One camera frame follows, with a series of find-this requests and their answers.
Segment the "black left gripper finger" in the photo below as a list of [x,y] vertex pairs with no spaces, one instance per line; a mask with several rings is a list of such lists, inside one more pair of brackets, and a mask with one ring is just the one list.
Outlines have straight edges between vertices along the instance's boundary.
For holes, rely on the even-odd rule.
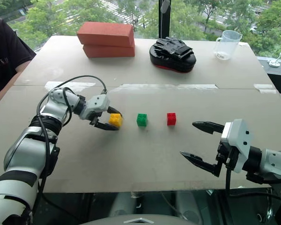
[[123,117],[122,114],[120,113],[120,111],[118,111],[117,109],[115,109],[111,106],[108,107],[107,113],[109,113],[109,114],[120,114],[121,117]]
[[102,129],[102,130],[107,130],[107,131],[116,131],[119,130],[119,128],[117,126],[108,124],[108,123],[101,123],[101,122],[97,122],[94,127]]

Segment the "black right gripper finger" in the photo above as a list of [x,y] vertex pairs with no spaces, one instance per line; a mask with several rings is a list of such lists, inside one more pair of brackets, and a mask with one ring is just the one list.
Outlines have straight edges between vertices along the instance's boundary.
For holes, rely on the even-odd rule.
[[222,169],[222,162],[218,161],[217,164],[210,164],[204,162],[201,157],[198,157],[194,154],[190,154],[188,152],[180,151],[180,154],[185,157],[190,163],[194,166],[203,169],[216,177],[219,177],[221,169]]
[[224,125],[213,123],[210,121],[196,121],[193,122],[192,125],[197,129],[209,134],[213,134],[214,132],[221,134],[224,130]]

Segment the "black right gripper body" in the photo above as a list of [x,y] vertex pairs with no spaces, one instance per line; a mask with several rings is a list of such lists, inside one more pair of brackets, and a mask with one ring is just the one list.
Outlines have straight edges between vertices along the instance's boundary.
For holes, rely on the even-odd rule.
[[222,164],[225,164],[230,170],[234,169],[233,159],[231,158],[232,146],[229,144],[220,141],[217,149],[215,170],[221,170]]

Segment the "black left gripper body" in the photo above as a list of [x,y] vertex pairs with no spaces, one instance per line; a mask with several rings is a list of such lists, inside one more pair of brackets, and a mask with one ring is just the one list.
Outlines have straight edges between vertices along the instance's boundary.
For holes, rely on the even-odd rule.
[[108,123],[101,123],[100,121],[99,121],[99,117],[101,117],[102,116],[102,113],[104,112],[104,111],[109,111],[109,106],[107,107],[107,109],[95,109],[95,110],[93,110],[91,113],[90,113],[90,115],[89,115],[89,121],[90,121],[90,125],[93,125],[93,126],[95,126],[95,127],[110,127],[111,125],[110,124],[108,124]]

